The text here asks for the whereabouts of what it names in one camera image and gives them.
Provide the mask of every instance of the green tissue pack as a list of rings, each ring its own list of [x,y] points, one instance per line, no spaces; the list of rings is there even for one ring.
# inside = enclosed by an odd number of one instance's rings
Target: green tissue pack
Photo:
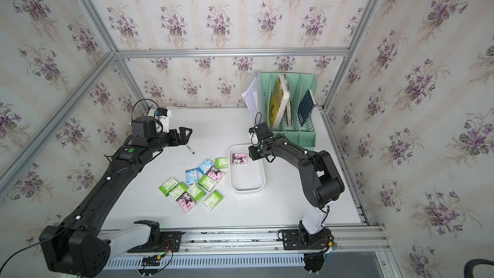
[[[207,176],[207,175],[204,175],[200,180],[199,180],[199,185],[201,187],[203,187],[204,189],[206,189],[207,191],[211,191],[214,186],[216,185],[216,181]]]
[[[216,158],[214,167],[217,169],[228,169],[230,167],[230,165],[228,164],[228,157]]]
[[[213,209],[215,206],[218,205],[219,202],[221,202],[221,200],[223,200],[223,196],[219,194],[217,190],[215,190],[210,196],[206,198],[206,200],[204,200],[204,204],[206,204],[209,209]]]
[[[172,191],[172,189],[177,185],[178,182],[173,177],[170,177],[164,184],[161,185],[160,190],[165,196],[168,196],[170,191]]]
[[[188,189],[187,193],[194,199],[194,201],[199,202],[199,200],[206,195],[204,191],[199,187],[198,184],[193,183]]]
[[[187,186],[184,183],[179,183],[172,191],[170,191],[171,197],[176,201],[187,191]]]

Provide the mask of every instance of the white table surface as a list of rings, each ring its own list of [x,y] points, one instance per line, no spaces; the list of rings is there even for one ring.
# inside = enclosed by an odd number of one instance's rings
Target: white table surface
[[[336,157],[318,109],[312,112],[312,120],[317,132],[316,151],[326,150]],[[121,229],[142,219],[157,221],[161,228],[298,225],[309,203],[302,192],[298,170],[281,158],[273,163],[263,159],[266,185],[261,191],[236,194],[230,187],[229,174],[225,172],[215,187],[223,195],[223,201],[209,210],[203,204],[203,198],[196,207],[184,213],[158,187],[169,177],[186,182],[185,170],[198,167],[206,158],[214,161],[226,157],[233,145],[250,143],[248,130],[253,126],[253,120],[246,108],[173,109],[170,128],[180,126],[193,130],[189,146],[195,154],[186,146],[166,147],[123,191],[102,230]],[[333,160],[341,170],[338,160]],[[345,192],[331,206],[326,224],[361,222],[346,182],[345,187]]]

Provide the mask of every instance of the paper document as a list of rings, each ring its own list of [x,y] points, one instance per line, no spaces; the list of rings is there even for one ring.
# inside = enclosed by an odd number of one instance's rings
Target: paper document
[[[259,124],[260,122],[266,121],[266,102],[264,102],[264,90],[262,88],[260,73],[260,70],[256,70],[254,80],[249,85],[247,90],[242,94],[245,105],[249,109],[249,113],[252,117],[252,120],[254,121],[254,124]]]

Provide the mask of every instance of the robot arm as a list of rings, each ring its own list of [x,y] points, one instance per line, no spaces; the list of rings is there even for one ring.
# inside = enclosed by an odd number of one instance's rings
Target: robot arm
[[[343,181],[327,151],[308,151],[292,143],[281,134],[273,135],[265,122],[249,129],[255,133],[258,143],[249,147],[252,160],[266,158],[272,155],[288,161],[300,172],[300,181],[304,195],[313,207],[323,209],[330,201],[336,201],[345,191]]]
[[[300,181],[305,198],[311,206],[299,224],[299,240],[304,247],[313,247],[321,238],[322,223],[326,219],[329,206],[345,191],[345,186],[336,166],[327,151],[308,151],[294,144],[281,134],[273,135],[265,122],[250,128],[255,133],[257,145],[249,147],[252,160],[266,158],[273,162],[276,157],[288,161],[300,172]]]
[[[62,223],[47,226],[40,234],[41,247],[48,269],[53,272],[96,276],[113,256],[148,240],[159,239],[159,224],[139,221],[128,229],[98,236],[108,213],[127,185],[153,153],[166,146],[188,143],[192,129],[180,127],[164,132],[163,124],[151,116],[132,121],[133,134],[127,137],[112,156],[108,169],[81,202]]]

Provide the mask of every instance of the green file organizer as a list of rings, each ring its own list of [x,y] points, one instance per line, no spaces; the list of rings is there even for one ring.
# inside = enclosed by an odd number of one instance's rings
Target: green file organizer
[[[305,122],[304,126],[300,126],[297,118],[298,105],[303,95],[307,90],[312,89],[313,93],[317,91],[317,79],[313,74],[303,73],[279,73],[279,72],[263,72],[261,73],[261,82],[264,90],[264,100],[266,102],[266,114],[269,113],[269,101],[274,91],[274,85],[278,74],[284,74],[287,83],[290,86],[290,96],[292,104],[292,126],[288,127],[287,117],[283,115],[283,120],[278,128],[271,129],[274,134],[281,133],[293,143],[304,147],[310,151],[314,150],[316,145],[316,133],[311,117]]]

